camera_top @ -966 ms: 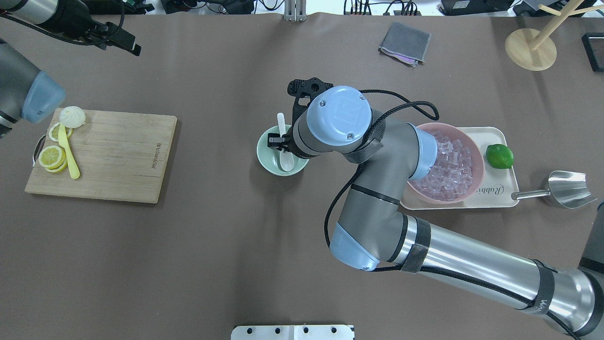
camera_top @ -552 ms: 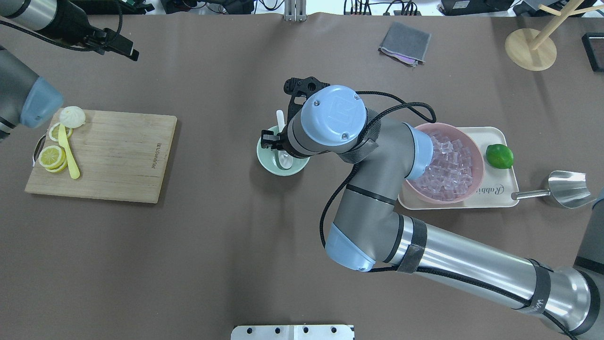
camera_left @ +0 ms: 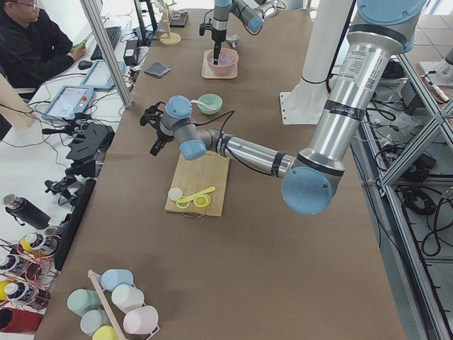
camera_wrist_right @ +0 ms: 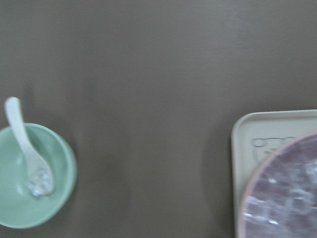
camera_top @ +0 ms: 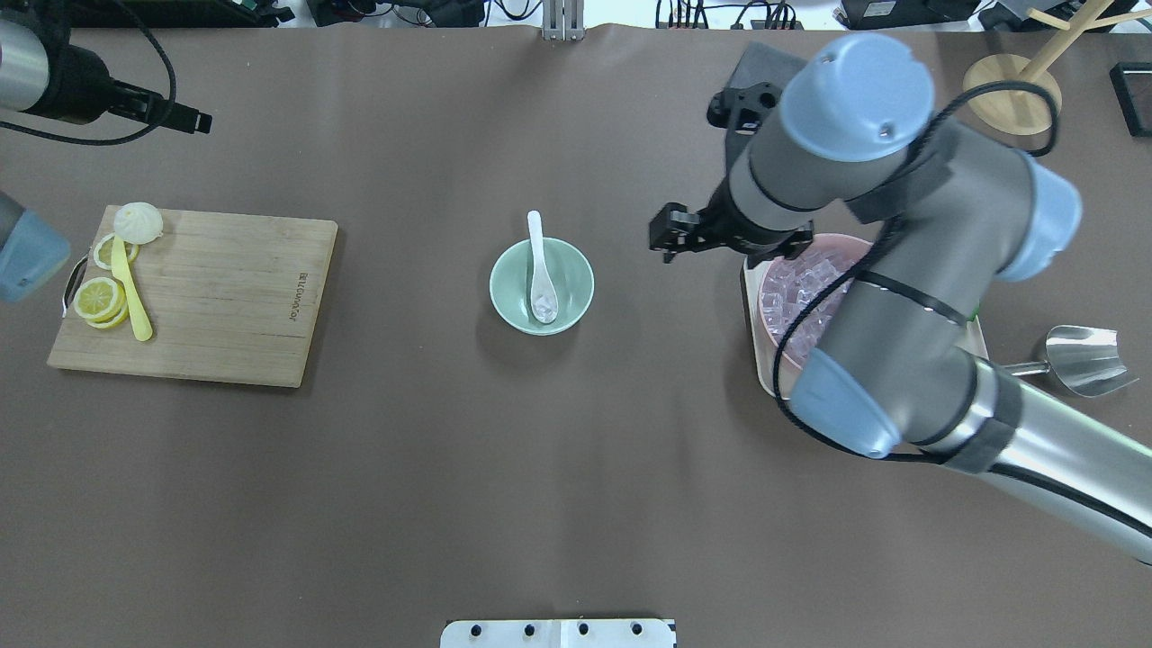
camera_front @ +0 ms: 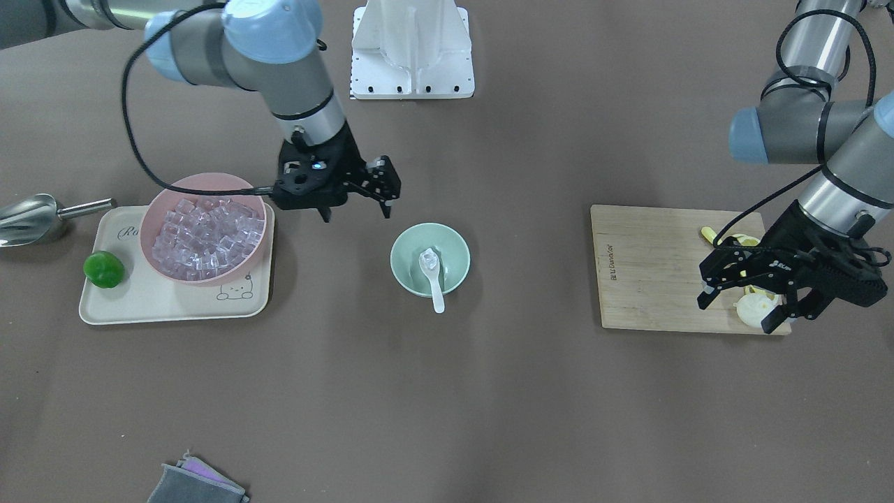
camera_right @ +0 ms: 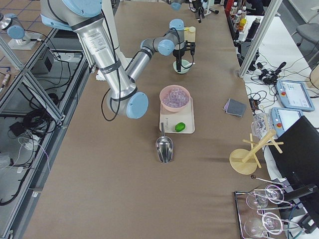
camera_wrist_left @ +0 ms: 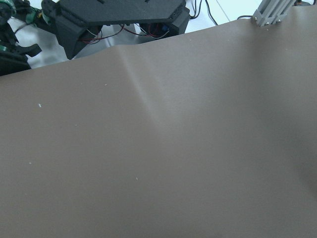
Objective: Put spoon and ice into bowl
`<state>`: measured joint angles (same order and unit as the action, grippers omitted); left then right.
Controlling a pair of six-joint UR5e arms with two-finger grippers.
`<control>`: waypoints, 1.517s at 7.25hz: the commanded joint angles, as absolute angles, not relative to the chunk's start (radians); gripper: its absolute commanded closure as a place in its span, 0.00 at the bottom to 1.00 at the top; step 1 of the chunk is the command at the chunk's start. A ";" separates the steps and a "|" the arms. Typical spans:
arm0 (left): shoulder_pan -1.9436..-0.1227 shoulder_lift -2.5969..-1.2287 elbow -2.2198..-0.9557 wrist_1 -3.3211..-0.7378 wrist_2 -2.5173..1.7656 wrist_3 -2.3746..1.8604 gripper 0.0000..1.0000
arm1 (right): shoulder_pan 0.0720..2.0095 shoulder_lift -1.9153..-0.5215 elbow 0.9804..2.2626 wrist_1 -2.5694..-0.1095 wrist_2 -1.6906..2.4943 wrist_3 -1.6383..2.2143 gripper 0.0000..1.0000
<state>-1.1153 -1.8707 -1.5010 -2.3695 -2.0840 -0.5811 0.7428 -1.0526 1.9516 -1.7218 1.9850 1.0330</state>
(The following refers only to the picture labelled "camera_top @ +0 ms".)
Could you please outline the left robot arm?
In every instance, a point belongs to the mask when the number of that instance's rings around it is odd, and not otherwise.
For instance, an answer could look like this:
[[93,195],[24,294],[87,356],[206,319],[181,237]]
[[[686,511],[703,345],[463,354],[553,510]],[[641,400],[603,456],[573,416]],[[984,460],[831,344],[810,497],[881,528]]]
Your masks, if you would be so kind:
[[[36,1],[3,9],[3,110],[55,122],[88,125],[105,114],[143,125],[135,134],[112,140],[83,140],[5,122],[5,129],[41,140],[108,146],[139,140],[159,128],[209,134],[212,116],[176,101],[176,71],[149,28],[141,25],[168,74],[168,95],[112,78],[103,58],[70,42],[71,24],[65,3]],[[16,302],[32,294],[65,266],[70,244],[32,209],[8,193],[1,195],[1,297]]]

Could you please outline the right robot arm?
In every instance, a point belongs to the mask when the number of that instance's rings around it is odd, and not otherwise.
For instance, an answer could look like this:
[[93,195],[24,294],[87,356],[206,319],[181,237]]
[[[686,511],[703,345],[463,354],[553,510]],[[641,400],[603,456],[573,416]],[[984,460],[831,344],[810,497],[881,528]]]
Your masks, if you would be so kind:
[[885,33],[843,33],[811,61],[759,42],[735,74],[783,62],[782,82],[726,86],[708,106],[725,174],[708,205],[668,202],[651,250],[732,248],[746,266],[794,258],[841,201],[882,223],[834,282],[847,294],[782,409],[828,446],[970,474],[1149,563],[1149,449],[958,341],[990,282],[1049,266],[1081,197],[1037,153],[934,108],[930,70]]

